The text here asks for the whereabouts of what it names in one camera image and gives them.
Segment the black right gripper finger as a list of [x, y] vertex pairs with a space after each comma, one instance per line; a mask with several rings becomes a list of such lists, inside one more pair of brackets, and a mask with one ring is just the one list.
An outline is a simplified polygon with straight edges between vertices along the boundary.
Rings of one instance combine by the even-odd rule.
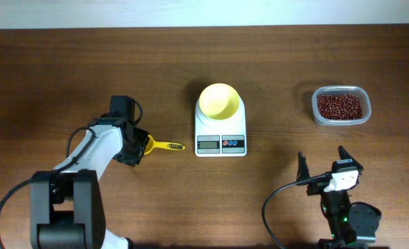
[[352, 162], [355, 161], [355, 159], [346, 151], [346, 149], [345, 149], [342, 145], [340, 145], [340, 146], [338, 147], [338, 153], [339, 153], [339, 158], [340, 158], [341, 160], [348, 160], [348, 159], [350, 159]]
[[306, 157], [300, 151], [298, 153], [298, 170], [296, 175], [297, 185], [304, 185], [308, 179], [310, 179], [310, 172], [307, 166]]

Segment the yellow plastic measuring scoop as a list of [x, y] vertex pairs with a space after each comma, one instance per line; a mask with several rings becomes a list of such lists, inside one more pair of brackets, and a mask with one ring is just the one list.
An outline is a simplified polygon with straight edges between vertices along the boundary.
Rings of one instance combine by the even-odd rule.
[[181, 151], [185, 149], [185, 146], [176, 142], [160, 142], [156, 141], [151, 135], [148, 135], [148, 142], [146, 144], [144, 155], [150, 154], [154, 149], [167, 149], [173, 151]]

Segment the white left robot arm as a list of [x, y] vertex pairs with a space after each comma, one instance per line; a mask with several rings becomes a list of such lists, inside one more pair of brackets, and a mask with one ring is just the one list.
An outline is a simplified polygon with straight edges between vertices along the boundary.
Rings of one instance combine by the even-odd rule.
[[112, 160], [140, 163], [149, 133], [126, 118], [97, 119], [67, 158], [38, 171], [30, 186], [33, 248], [133, 248], [106, 227], [99, 180]]

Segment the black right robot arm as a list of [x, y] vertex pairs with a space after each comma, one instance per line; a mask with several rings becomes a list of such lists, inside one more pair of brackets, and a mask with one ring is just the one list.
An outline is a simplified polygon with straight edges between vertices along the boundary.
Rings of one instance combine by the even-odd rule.
[[319, 239], [316, 247], [368, 248], [376, 241], [382, 214], [373, 205], [350, 201], [348, 192], [359, 184], [363, 166], [344, 147], [338, 147], [338, 153], [331, 170], [318, 176], [310, 176], [306, 157], [298, 153], [297, 184], [307, 187], [307, 195], [320, 196], [321, 211], [332, 234], [331, 239]]

